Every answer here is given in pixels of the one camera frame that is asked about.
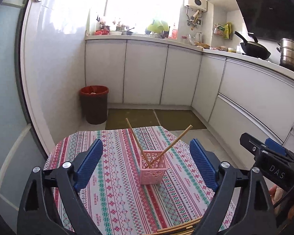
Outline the person's hand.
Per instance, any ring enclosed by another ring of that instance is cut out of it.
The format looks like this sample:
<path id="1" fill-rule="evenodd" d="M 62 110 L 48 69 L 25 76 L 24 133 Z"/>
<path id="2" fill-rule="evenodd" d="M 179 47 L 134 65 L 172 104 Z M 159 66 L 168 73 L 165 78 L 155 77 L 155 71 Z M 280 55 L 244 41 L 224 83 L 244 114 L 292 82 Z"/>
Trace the person's hand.
<path id="1" fill-rule="evenodd" d="M 273 205 L 275 205 L 275 203 L 277 203 L 277 201 L 279 201 L 282 198 L 283 192 L 284 191 L 277 185 L 273 185 L 269 189 L 269 195 Z M 290 208 L 287 218 L 291 220 L 293 217 L 294 217 L 294 205 Z"/>

